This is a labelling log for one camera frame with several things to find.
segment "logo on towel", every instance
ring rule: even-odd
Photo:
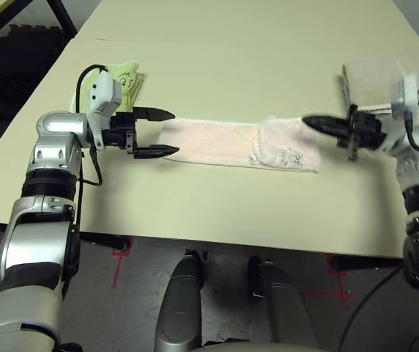
[[[303,155],[292,149],[280,149],[280,164],[284,167],[303,167]]]

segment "red tape mark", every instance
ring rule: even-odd
[[[120,268],[122,266],[122,260],[123,258],[128,258],[130,256],[131,253],[131,247],[133,246],[133,238],[129,237],[128,241],[130,242],[130,247],[128,247],[128,250],[126,252],[121,252],[121,251],[117,251],[114,249],[114,251],[112,252],[112,255],[115,257],[119,258],[119,261],[116,264],[116,269],[115,269],[115,275],[114,275],[114,281],[112,283],[112,288],[115,288],[116,286],[116,282],[119,279],[119,274],[120,274]]]
[[[322,296],[322,297],[331,297],[331,298],[339,298],[341,300],[341,305],[347,309],[350,307],[350,301],[354,297],[351,293],[346,293],[344,290],[343,285],[343,276],[346,276],[348,273],[345,271],[337,271],[332,267],[332,259],[336,256],[336,254],[329,254],[327,257],[327,267],[328,267],[328,274],[336,276],[338,280],[338,293],[331,293],[331,292],[315,292],[315,291],[303,291],[301,292],[305,296]]]
[[[340,296],[341,299],[341,305],[345,307],[346,309],[349,309],[349,300],[351,298],[351,295],[346,293],[344,290],[343,285],[343,276],[346,276],[348,273],[346,271],[337,271],[332,267],[332,259],[336,256],[336,254],[329,254],[327,257],[327,265],[328,265],[328,273],[329,275],[336,276],[338,279],[338,289],[340,290]]]

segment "table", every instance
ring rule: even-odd
[[[389,1],[332,0],[329,6],[314,0],[242,1],[247,7],[234,0],[192,1],[222,17],[208,16],[198,30],[179,32],[178,23],[190,21],[189,12],[177,20],[172,16],[178,11],[157,11],[161,21],[149,19],[156,30],[136,15],[133,23],[140,30],[129,38],[120,34],[125,28],[120,11],[109,14],[114,20],[105,24],[104,8],[116,1],[99,5],[86,31],[70,41],[1,138],[1,223],[20,196],[37,138],[35,122],[47,111],[69,109],[76,79],[90,64],[138,60],[147,77],[137,106],[246,122],[270,114],[344,114],[337,75],[351,59],[400,59],[419,75],[419,38]],[[156,13],[144,8],[143,2],[143,15]],[[252,21],[257,16],[260,23]],[[230,20],[235,21],[232,31],[217,36],[229,30]],[[167,27],[170,22],[176,28]],[[236,25],[254,28],[241,34]],[[94,39],[94,31],[105,34]],[[161,128],[161,123],[140,122],[139,144],[156,142]],[[406,214],[394,160],[363,152],[352,164],[332,139],[320,136],[319,144],[319,174],[139,161],[108,149],[100,155],[104,185],[85,189],[82,230],[400,257]],[[89,160],[85,173],[94,177]]]

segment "gray floor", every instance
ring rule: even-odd
[[[338,277],[329,273],[326,254],[134,238],[129,256],[120,259],[110,249],[84,243],[80,271],[64,302],[64,342],[79,342],[86,352],[152,351],[160,302],[186,248],[209,252],[202,290],[204,341],[270,340],[263,304],[251,305],[245,299],[245,266],[251,255],[270,258],[286,270],[303,292],[322,347],[328,351],[336,351],[355,305],[390,272],[349,272],[341,280],[352,298],[342,301],[323,295],[340,292]],[[418,335],[419,292],[397,276],[358,315],[344,350],[408,351]],[[413,351],[419,351],[419,343]]]

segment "table leg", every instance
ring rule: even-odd
[[[68,38],[73,39],[77,35],[78,31],[76,30],[73,21],[71,21],[68,12],[64,8],[62,0],[47,0],[47,2],[55,14],[56,19],[60,22],[60,26],[62,26],[64,33],[68,36]]]

